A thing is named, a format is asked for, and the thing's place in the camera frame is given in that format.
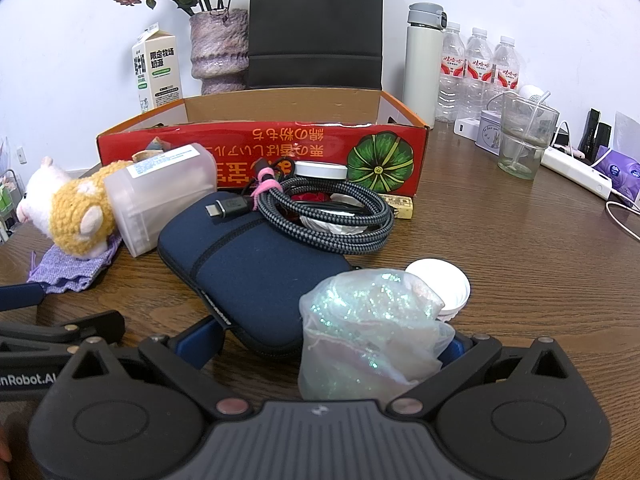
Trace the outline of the operator hand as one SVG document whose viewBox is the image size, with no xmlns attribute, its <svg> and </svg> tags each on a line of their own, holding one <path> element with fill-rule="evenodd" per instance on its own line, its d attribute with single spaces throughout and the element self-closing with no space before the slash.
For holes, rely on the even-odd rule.
<svg viewBox="0 0 640 480">
<path fill-rule="evenodd" d="M 9 441 L 2 426 L 0 426 L 0 460 L 5 463 L 9 463 L 12 460 Z"/>
</svg>

